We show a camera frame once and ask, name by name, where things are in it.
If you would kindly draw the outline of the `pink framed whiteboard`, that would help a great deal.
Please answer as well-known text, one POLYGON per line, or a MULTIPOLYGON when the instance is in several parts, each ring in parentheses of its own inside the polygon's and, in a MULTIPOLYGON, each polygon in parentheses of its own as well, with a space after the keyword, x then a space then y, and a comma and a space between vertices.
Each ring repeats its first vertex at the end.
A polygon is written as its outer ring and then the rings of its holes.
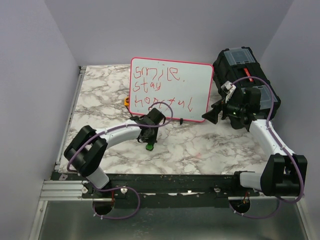
POLYGON ((214 75, 209 63, 134 57, 130 63, 129 111, 158 108, 167 118, 202 123, 214 75))

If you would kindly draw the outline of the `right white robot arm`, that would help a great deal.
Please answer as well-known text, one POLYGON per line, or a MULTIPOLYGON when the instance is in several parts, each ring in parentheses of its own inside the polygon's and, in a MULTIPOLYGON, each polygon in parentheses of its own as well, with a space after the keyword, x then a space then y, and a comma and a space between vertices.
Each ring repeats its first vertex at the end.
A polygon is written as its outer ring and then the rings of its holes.
POLYGON ((297 155, 281 140, 271 123, 276 97, 267 85, 237 88, 227 82, 221 87, 222 98, 215 102, 203 118, 216 124, 218 115, 229 118, 234 129, 246 128, 258 141, 268 161, 263 172, 239 171, 230 183, 230 191, 241 196, 248 188, 266 196, 299 200, 304 193, 307 159, 297 155))

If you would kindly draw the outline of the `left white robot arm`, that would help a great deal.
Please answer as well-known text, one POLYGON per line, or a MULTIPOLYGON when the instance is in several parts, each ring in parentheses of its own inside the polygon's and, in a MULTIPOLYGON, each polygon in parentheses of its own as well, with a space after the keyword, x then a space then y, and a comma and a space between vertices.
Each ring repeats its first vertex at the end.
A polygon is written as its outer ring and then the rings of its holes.
POLYGON ((68 160, 67 170, 76 172, 93 184, 93 191, 101 198, 111 191, 110 179, 100 167, 107 149, 120 143, 137 140, 153 146, 158 129, 166 117, 156 108, 142 116, 131 116, 127 121, 105 129, 85 125, 80 129, 63 155, 68 160))

